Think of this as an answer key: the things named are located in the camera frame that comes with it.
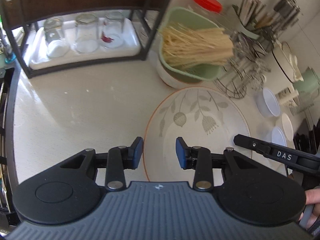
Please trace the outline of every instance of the red lid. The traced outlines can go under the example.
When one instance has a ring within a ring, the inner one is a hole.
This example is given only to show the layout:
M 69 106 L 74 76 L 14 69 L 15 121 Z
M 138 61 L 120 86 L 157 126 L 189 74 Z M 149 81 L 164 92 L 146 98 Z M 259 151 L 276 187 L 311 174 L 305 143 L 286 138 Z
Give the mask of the red lid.
M 202 8 L 207 9 L 211 12 L 220 13 L 222 5 L 217 0 L 194 0 Z

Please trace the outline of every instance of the kitchen countertop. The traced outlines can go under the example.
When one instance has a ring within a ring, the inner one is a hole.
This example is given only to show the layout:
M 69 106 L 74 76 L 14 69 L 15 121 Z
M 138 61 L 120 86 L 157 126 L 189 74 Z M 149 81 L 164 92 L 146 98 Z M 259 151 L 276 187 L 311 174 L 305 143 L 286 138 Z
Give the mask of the kitchen countertop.
M 152 65 L 150 60 L 108 63 L 30 80 L 21 72 L 14 112 L 18 182 L 85 148 L 102 153 L 143 137 L 153 111 L 175 91 L 160 79 Z M 212 82 L 202 85 L 217 89 Z M 276 119 L 265 119 L 252 97 L 233 101 L 247 120 L 251 136 L 263 139 Z M 292 117 L 288 108 L 284 111 L 296 130 L 304 114 Z M 280 163 L 256 153 L 253 158 L 284 173 Z M 97 184 L 104 184 L 104 175 L 104 170 L 98 171 Z M 127 183 L 147 180 L 142 161 L 137 170 L 125 170 L 125 176 Z

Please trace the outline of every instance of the finger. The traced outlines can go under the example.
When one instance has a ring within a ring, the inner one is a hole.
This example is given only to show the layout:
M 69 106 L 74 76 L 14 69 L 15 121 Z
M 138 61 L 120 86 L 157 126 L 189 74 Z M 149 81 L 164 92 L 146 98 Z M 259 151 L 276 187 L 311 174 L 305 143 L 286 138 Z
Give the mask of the finger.
M 312 212 L 316 217 L 320 216 L 320 204 L 315 204 Z
M 317 220 L 317 216 L 315 216 L 314 214 L 311 214 L 308 223 L 307 223 L 307 229 L 309 229 Z
M 306 190 L 306 205 L 320 203 L 320 188 Z

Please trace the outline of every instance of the white plate with leaf pattern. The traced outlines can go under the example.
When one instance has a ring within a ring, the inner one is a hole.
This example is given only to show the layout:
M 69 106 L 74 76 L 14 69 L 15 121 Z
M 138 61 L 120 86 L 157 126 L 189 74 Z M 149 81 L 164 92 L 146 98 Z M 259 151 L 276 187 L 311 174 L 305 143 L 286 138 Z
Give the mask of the white plate with leaf pattern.
M 204 87 L 189 87 L 169 95 L 153 112 L 147 125 L 143 165 L 150 181 L 188 181 L 194 170 L 183 170 L 175 152 L 176 138 L 188 146 L 202 146 L 222 154 L 226 147 L 252 158 L 252 151 L 235 146 L 237 134 L 250 136 L 246 120 L 225 95 Z M 221 171 L 213 169 L 215 186 L 223 183 Z

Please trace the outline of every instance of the metal screw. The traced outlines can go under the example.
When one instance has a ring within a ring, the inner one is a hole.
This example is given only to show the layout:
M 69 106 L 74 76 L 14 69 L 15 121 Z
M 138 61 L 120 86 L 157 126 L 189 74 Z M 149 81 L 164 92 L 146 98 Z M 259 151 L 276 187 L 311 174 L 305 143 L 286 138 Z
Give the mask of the metal screw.
M 108 186 L 108 188 L 111 188 L 111 189 L 120 189 L 123 187 L 123 183 L 121 181 L 114 180 L 114 181 L 110 181 L 107 184 L 107 186 Z
M 211 187 L 211 183 L 206 180 L 201 180 L 196 183 L 198 189 L 208 189 Z

